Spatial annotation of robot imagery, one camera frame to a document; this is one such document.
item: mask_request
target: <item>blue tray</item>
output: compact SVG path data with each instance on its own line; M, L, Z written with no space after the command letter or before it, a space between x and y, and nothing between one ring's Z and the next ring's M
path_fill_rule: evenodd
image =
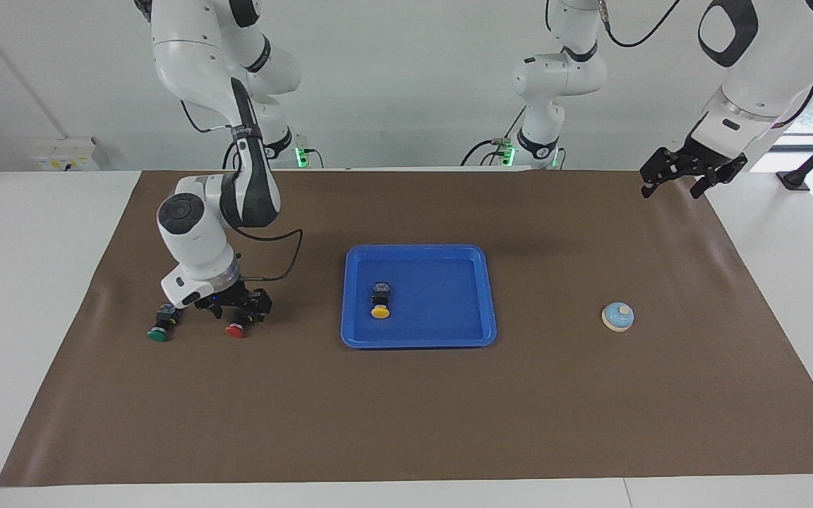
M371 315L391 285L390 317ZM485 254L475 245L361 245L347 254L341 338L356 349L483 347L497 334Z

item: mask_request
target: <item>green button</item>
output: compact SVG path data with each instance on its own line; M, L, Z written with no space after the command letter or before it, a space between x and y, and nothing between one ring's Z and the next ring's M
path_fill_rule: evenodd
M157 343L164 343L164 341L168 340L168 335L166 335L165 332L163 332L162 330L156 330L155 328L150 330L149 332L146 332L146 337L149 337L152 340L157 341Z

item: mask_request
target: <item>electrical outlet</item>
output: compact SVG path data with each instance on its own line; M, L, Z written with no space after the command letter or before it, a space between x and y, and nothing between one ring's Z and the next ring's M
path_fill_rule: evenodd
M92 138L36 141L31 157L45 171L99 171L106 161Z
M296 163L300 168L307 168L309 167L309 153L306 151L308 147L309 140L306 139L305 135L298 134L296 138L294 138L294 153L296 153Z
M513 144L510 142L510 139L496 138L494 139L494 142L498 146L495 152L500 155L497 155L497 157L491 161L491 164L513 165L513 159L516 157L517 149L513 148Z

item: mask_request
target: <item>black cable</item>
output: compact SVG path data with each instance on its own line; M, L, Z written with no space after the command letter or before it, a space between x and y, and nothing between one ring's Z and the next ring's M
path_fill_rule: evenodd
M322 163L322 167L325 167L325 158L322 157L322 152L316 150L315 148L306 148L304 152L306 152L307 154L319 155L319 162Z
M610 21L604 21L604 30L607 32L607 36L610 38L610 41L613 41L614 44L622 47L622 48L635 48L636 46L642 45L648 39L651 39L651 36L654 35L655 32L661 28L661 25L664 25L665 20L670 17L670 14L673 13L673 10L677 8L678 4L680 4L681 0L674 0L672 6L664 13L664 16L661 17L661 20L658 21L658 25L655 25L654 28L651 29L651 32L648 32L641 40L638 42L620 42L617 41L616 37L613 36L613 31L610 29Z
M517 115L516 119L513 120L513 123L510 124L510 128L507 129L507 134L504 135L504 138L510 137L510 133L513 132L513 128L517 126L517 122L519 122L519 119L522 118L522 114L526 112L527 107L529 106L523 106L522 109L519 110L519 115Z
M497 150L495 150L490 154L485 155L485 157L481 158L481 163L478 163L478 165L485 165L485 159L487 159L488 157L491 157L491 162L488 163L488 165L494 164L494 160L498 158L498 154L503 155L503 152L498 152Z
M227 169L228 168L228 157L230 156L230 153L234 149L235 145L236 145L236 141L232 141L231 144L228 145L228 149L225 151L225 157L222 160L222 169ZM240 159L240 153L236 152L234 154L234 157L231 158L231 167L236 170L236 173L234 174L235 178L236 178L236 176L238 176L238 174L240 174L240 170L242 170L242 166L243 166L243 161ZM294 257L291 259L291 264L287 266L287 270L285 270L283 274L280 274L280 276L278 276L278 277L240 277L240 280L242 280L244 282L246 282L246 281L251 281L251 282L275 282L275 281L278 281L278 280L281 280L281 279L284 279L285 277L287 277L288 274L290 274L291 271L294 269L294 265L296 265L297 257L300 256L300 247L302 247L302 245L303 245L303 229L297 228L297 229L294 229L293 231L288 232L288 234L283 234L283 235L277 236L277 237L258 237L258 236L255 236L255 235L248 234L248 232L242 231L242 229L240 229L240 228L238 228L236 226L231 226L231 228L234 229L234 231L238 235L240 235L240 236L242 236L244 238L249 238L249 240L252 240L252 241L273 242L273 241L286 240L287 238L290 238L291 236L296 235L296 234L300 235L300 238L298 238L297 242L296 242L296 250L294 251Z
M790 125L792 122L795 121L795 119L799 118L799 115L801 115L805 111L807 105L809 105L809 103L811 102L811 99L813 99L813 85L811 85L811 90L809 90L809 92L807 93L807 97L805 97L804 102L802 103L801 106L799 106L799 110L793 113L793 115L790 116L788 120L777 122L771 128L784 128L784 126Z
M244 282L275 282L281 279L284 279L291 273L291 270L294 269L294 265L296 265L297 257L300 256L300 247L303 245L303 229L297 228L293 231L289 232L289 234L283 234L277 237L258 237L248 234L248 232L240 231L240 228L232 227L237 234L244 238L249 238L252 241L264 241L264 242L273 242L273 241L281 241L285 240L286 238L290 238L293 235L299 234L300 238L297 238L296 241L296 250L294 251L294 257L291 259L291 264L287 266L287 270L284 271L283 274L280 274L278 277L240 277L240 280Z
M192 125L193 128L196 129L196 132L199 132L200 134L207 134L209 132L215 132L217 130L231 128L231 126L214 126L214 128L199 128L199 126L196 125L196 122L193 121L193 117L190 116L190 112L187 110L187 103L184 102L183 100L181 100L181 107L183 107L183 113L184 115L187 115L187 120L190 122L190 125Z
M464 160L462 160L460 165L466 165L466 161L468 161L469 158L472 157L472 154L474 154L479 148L484 147L484 145L497 145L497 142L494 141L493 139L486 139L483 142L478 143L477 145L475 145L475 147L471 148L469 153L466 154L466 157L464 157Z
M231 151L234 149L236 145L236 141L232 141L230 145L228 145L228 149L225 150L225 158L222 159L222 169L228 169L228 157L231 155Z

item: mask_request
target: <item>red button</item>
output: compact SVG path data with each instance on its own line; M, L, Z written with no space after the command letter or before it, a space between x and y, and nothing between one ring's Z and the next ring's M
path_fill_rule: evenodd
M243 326L240 325L228 325L225 328L226 334L230 335L230 337L234 337L235 339L242 339L243 338Z

